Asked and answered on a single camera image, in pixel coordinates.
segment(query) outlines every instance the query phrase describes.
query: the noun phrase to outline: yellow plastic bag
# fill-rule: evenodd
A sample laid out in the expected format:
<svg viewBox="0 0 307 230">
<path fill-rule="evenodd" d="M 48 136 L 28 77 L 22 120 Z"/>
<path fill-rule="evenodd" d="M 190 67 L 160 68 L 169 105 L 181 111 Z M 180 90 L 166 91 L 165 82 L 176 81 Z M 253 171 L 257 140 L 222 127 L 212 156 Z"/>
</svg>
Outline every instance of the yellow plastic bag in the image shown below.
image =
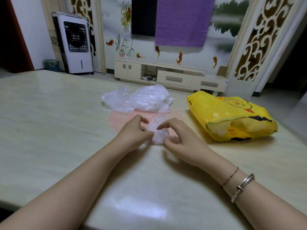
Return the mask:
<svg viewBox="0 0 307 230">
<path fill-rule="evenodd" d="M 215 97 L 198 91 L 188 105 L 205 130 L 217 141 L 242 141 L 271 135 L 278 126 L 267 110 L 240 97 Z"/>
</svg>

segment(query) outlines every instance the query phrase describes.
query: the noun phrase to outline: painted flower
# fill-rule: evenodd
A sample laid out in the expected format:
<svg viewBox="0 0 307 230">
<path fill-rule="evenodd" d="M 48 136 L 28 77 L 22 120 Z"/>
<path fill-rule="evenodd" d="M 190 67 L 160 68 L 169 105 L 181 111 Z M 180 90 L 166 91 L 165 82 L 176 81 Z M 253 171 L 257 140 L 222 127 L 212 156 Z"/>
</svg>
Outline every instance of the painted flower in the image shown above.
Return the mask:
<svg viewBox="0 0 307 230">
<path fill-rule="evenodd" d="M 126 3 L 126 6 L 121 10 L 122 17 L 120 19 L 122 25 L 124 26 L 124 32 L 129 31 L 129 25 L 131 27 L 131 4 Z"/>
</svg>

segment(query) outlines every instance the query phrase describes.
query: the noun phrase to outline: hand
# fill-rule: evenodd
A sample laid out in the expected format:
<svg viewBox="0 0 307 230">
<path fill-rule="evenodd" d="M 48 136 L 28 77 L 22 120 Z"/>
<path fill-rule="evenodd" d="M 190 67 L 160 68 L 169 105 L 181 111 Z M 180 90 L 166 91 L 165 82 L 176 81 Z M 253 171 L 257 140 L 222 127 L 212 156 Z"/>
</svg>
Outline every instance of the hand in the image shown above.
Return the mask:
<svg viewBox="0 0 307 230">
<path fill-rule="evenodd" d="M 141 122 L 146 124 L 149 123 L 143 116 L 134 116 L 122 127 L 121 131 L 114 138 L 117 143 L 124 144 L 124 147 L 127 148 L 127 152 L 136 150 L 154 136 L 154 132 L 148 131 L 146 127 L 141 126 Z"/>
<path fill-rule="evenodd" d="M 179 159 L 206 171 L 206 165 L 216 153 L 181 120 L 169 119 L 161 123 L 157 130 L 163 128 L 172 128 L 178 135 L 177 142 L 174 138 L 165 139 L 164 147 Z"/>
</svg>

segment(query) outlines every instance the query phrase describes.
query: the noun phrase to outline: tv stand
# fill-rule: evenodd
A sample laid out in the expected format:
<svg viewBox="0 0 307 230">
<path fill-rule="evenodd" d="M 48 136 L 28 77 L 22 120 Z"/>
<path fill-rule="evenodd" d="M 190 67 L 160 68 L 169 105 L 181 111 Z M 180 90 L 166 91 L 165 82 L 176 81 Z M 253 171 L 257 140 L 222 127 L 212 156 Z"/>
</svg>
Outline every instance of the tv stand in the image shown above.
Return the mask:
<svg viewBox="0 0 307 230">
<path fill-rule="evenodd" d="M 187 92 L 195 90 L 212 90 L 213 95 L 224 92 L 228 80 L 222 76 L 206 74 L 205 70 L 195 69 L 196 66 L 177 64 L 171 61 L 160 61 L 147 58 L 114 57 L 114 76 L 121 81 L 144 85 L 161 84 L 166 88 L 177 89 Z M 157 66 L 156 81 L 143 80 L 146 65 Z"/>
</svg>

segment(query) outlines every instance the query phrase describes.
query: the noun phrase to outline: drawer handle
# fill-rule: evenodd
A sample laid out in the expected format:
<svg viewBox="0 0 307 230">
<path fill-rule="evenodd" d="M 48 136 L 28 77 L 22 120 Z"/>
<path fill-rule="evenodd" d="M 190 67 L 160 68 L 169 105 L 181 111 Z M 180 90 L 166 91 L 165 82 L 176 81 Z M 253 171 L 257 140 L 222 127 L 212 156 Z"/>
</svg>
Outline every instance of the drawer handle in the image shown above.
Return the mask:
<svg viewBox="0 0 307 230">
<path fill-rule="evenodd" d="M 165 79 L 167 81 L 176 81 L 176 82 L 182 82 L 182 78 L 179 78 L 179 77 L 169 77 L 169 76 L 166 76 Z"/>
<path fill-rule="evenodd" d="M 210 86 L 210 87 L 217 87 L 219 84 L 218 83 L 201 81 L 201 85 Z"/>
</svg>

